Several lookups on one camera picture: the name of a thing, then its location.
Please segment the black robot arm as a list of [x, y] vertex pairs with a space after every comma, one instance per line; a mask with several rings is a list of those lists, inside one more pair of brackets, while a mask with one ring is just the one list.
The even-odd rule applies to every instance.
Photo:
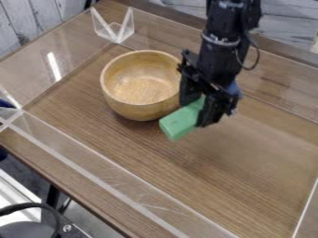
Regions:
[[249, 50], [257, 47], [251, 30], [258, 27], [261, 17], [261, 0], [206, 0], [201, 50], [186, 49], [178, 66], [181, 105], [185, 107], [198, 99], [203, 102], [197, 127], [214, 125], [238, 107], [237, 77], [257, 67], [245, 61]]

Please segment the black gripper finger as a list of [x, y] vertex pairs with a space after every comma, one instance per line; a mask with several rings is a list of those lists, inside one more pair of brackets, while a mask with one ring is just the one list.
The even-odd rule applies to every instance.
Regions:
[[202, 101], [197, 119], [197, 127], [207, 127], [217, 124], [225, 115], [231, 115], [238, 107], [241, 92], [230, 94], [226, 91], [215, 91], [211, 94], [198, 92], [195, 99]]
[[179, 103], [185, 107], [193, 103], [203, 93], [202, 82], [198, 74], [182, 71]]

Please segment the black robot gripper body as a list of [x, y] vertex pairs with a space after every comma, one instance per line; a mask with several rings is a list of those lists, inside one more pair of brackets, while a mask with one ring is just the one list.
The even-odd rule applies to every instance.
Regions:
[[234, 94], [239, 91], [237, 76], [242, 70], [249, 70], [245, 60], [251, 42], [247, 33], [239, 33], [231, 38], [219, 38], [203, 31], [199, 52], [185, 49], [178, 71], [199, 75], [203, 93], [226, 91]]

